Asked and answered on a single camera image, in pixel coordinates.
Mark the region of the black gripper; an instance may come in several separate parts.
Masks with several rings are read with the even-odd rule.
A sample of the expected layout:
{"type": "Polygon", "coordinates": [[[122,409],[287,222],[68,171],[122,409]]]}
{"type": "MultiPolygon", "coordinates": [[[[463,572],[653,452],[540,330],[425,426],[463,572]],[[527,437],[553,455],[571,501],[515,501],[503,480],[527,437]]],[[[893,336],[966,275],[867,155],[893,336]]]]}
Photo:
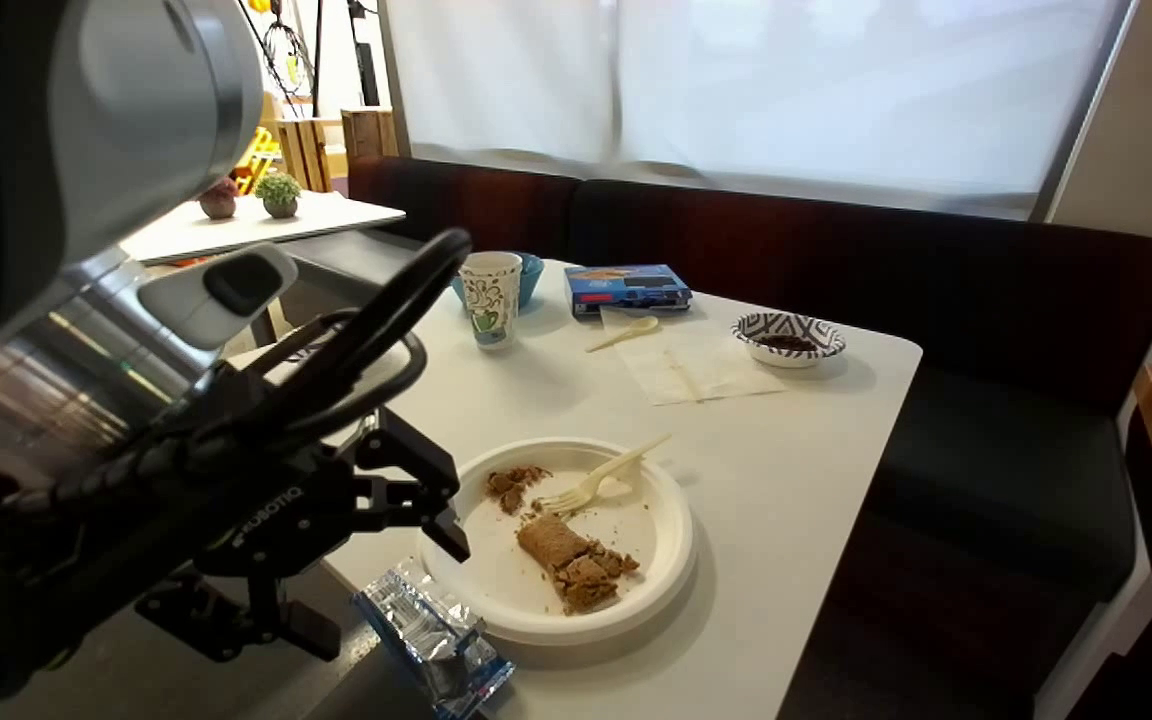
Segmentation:
{"type": "Polygon", "coordinates": [[[474,556],[467,531],[443,501],[461,491],[457,461],[399,411],[380,409],[378,426],[325,455],[304,480],[212,545],[197,567],[207,575],[298,575],[358,531],[419,527],[443,556],[474,556]]]}

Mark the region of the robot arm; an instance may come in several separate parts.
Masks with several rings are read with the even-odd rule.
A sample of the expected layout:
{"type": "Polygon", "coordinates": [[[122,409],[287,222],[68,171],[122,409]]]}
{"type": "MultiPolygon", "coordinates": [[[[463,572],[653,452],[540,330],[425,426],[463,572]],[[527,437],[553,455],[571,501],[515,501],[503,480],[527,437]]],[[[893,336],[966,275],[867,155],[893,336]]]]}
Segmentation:
{"type": "Polygon", "coordinates": [[[335,639],[278,584],[358,531],[467,550],[443,447],[365,387],[467,259],[433,236],[272,385],[219,347],[291,282],[248,245],[154,275],[126,240],[224,179],[260,124],[235,0],[0,0],[0,701],[127,604],[224,658],[335,639]]]}

